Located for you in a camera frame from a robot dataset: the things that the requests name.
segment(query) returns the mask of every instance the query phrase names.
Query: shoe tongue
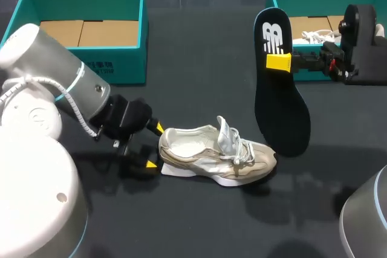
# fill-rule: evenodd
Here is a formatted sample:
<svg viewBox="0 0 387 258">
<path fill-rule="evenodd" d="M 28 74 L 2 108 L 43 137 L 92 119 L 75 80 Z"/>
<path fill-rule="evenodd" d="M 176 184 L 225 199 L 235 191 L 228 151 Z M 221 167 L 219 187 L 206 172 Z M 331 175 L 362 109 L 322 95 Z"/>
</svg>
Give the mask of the shoe tongue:
<svg viewBox="0 0 387 258">
<path fill-rule="evenodd" d="M 238 146 L 234 133 L 222 116 L 217 116 L 220 124 L 220 132 L 218 136 L 218 145 L 225 155 L 235 155 L 236 147 Z"/>
</svg>

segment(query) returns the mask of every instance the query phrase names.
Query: dark table surface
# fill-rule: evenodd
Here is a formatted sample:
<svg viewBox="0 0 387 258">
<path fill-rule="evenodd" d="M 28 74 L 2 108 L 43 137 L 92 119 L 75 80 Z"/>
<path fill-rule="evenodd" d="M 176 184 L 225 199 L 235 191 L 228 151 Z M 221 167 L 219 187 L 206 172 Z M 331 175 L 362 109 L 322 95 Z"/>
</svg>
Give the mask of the dark table surface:
<svg viewBox="0 0 387 258">
<path fill-rule="evenodd" d="M 0 36 L 17 0 L 0 0 Z M 164 127 L 216 124 L 222 115 L 248 140 L 264 142 L 254 116 L 253 21 L 264 0 L 147 0 L 146 86 L 113 88 L 144 97 Z M 299 83 L 310 109 L 310 147 L 280 158 L 263 184 L 226 189 L 205 178 L 120 180 L 92 166 L 112 158 L 63 116 L 60 142 L 72 154 L 90 206 L 84 245 L 91 258 L 345 257 L 343 201 L 387 163 L 387 88 Z M 137 136 L 150 145 L 147 133 Z"/>
</svg>

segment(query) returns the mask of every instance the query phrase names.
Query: shoe insole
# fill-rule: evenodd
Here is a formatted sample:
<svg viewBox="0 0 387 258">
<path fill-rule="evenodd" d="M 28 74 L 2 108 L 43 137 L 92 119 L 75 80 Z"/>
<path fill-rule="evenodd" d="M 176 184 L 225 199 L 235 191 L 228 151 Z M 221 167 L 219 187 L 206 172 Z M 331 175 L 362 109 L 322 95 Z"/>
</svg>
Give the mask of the shoe insole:
<svg viewBox="0 0 387 258">
<path fill-rule="evenodd" d="M 255 117 L 266 142 L 283 156 L 302 154 L 309 144 L 310 115 L 286 71 L 266 68 L 268 54 L 292 52 L 290 21 L 279 8 L 260 12 L 254 24 L 256 57 Z"/>
</svg>

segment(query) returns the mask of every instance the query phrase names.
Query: cable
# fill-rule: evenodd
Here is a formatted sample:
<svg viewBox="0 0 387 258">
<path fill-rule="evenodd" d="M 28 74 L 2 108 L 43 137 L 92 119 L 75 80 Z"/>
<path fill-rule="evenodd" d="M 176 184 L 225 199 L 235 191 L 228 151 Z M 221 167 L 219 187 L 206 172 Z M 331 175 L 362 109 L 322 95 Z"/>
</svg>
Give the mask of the cable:
<svg viewBox="0 0 387 258">
<path fill-rule="evenodd" d="M 78 106 L 76 105 L 74 99 L 70 95 L 70 93 L 63 87 L 60 83 L 57 81 L 46 78 L 46 77 L 22 77 L 22 78 L 13 78 L 13 79 L 8 79 L 7 81 L 4 82 L 3 87 L 10 84 L 10 83 L 17 83 L 14 85 L 12 88 L 10 88 L 5 94 L 3 94 L 0 97 L 0 105 L 6 101 L 9 97 L 11 97 L 14 94 L 17 94 L 20 92 L 22 89 L 27 87 L 29 83 L 43 83 L 43 84 L 49 84 L 51 86 L 54 86 L 57 88 L 60 93 L 64 95 L 64 97 L 67 99 L 69 102 L 71 108 L 73 109 L 80 125 L 82 126 L 83 130 L 91 137 L 96 137 L 97 134 L 87 125 L 85 119 L 83 118 L 82 114 L 79 111 Z"/>
</svg>

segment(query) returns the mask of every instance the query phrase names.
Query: white sneaker sole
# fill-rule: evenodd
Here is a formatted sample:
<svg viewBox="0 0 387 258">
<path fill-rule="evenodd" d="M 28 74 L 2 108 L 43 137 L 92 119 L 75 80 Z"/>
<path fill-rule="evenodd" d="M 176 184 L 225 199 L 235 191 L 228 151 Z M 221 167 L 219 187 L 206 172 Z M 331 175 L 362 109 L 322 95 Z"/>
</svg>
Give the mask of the white sneaker sole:
<svg viewBox="0 0 387 258">
<path fill-rule="evenodd" d="M 264 178 L 265 176 L 267 176 L 270 172 L 271 171 L 265 172 L 262 175 L 255 176 L 254 178 L 250 178 L 250 179 L 228 179 L 228 178 L 222 178 L 218 175 L 211 175 L 211 174 L 208 174 L 208 175 L 200 174 L 200 176 L 206 176 L 206 177 L 212 178 L 214 181 L 216 181 L 218 184 L 224 187 L 238 187 L 240 185 L 250 184 L 251 182 L 260 180 L 261 178 Z M 163 168 L 161 169 L 161 173 L 164 175 L 179 176 L 182 178 L 190 178 L 191 176 L 199 175 L 189 169 L 179 169 L 167 163 L 164 163 Z"/>
</svg>

